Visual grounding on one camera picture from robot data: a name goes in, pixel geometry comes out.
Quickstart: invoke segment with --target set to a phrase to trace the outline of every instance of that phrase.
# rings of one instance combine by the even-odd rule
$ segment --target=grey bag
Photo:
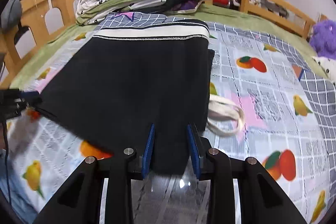
[[[9,0],[0,17],[0,27],[3,32],[7,32],[12,27],[20,23],[22,16],[22,6],[20,0]]]

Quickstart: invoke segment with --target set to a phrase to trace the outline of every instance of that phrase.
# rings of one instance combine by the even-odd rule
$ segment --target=stuffed animal
[[[336,22],[324,20],[315,24],[313,29],[314,33],[309,44],[317,55],[336,60]]]

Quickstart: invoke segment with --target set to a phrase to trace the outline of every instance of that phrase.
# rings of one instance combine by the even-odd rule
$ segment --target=white pillow with black dots
[[[326,57],[312,56],[316,63],[318,63],[325,73],[328,75],[329,80],[336,85],[336,60]]]

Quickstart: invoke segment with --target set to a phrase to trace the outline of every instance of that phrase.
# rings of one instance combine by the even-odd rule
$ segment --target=wooden headboard
[[[31,57],[48,41],[56,38],[68,26],[76,22],[73,2],[74,0],[50,0],[53,8],[59,8],[64,26],[57,31],[49,34],[45,24],[45,15],[49,10],[49,0],[22,0],[22,26],[28,26],[31,29],[36,46],[31,49],[23,58],[19,54],[14,45],[14,36],[18,31],[18,27],[12,28],[9,32],[3,34],[0,32],[0,52],[5,52],[5,65],[9,72],[5,80],[1,83],[0,87],[6,88],[10,85],[13,78],[18,74],[22,67],[31,59]],[[287,10],[292,11],[295,15],[299,16],[304,24],[303,26],[297,25],[283,17],[280,17],[273,12],[252,5],[250,0],[241,0],[240,11],[244,13],[252,13],[266,18],[285,30],[298,34],[306,38],[308,32],[315,22],[284,0],[269,0],[278,5],[283,6]],[[212,0],[207,0],[206,3],[212,4]]]

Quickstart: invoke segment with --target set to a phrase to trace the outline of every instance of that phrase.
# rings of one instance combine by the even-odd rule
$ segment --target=cable
[[[9,146],[8,146],[8,140],[7,140],[7,125],[6,125],[6,120],[3,119],[1,121],[1,123],[2,123],[3,139],[4,139],[5,147],[6,147],[5,167],[6,167],[6,180],[7,180],[7,189],[8,189],[8,199],[9,199],[9,204],[12,206],[11,189],[9,187],[9,176],[8,176],[8,166],[7,166]]]

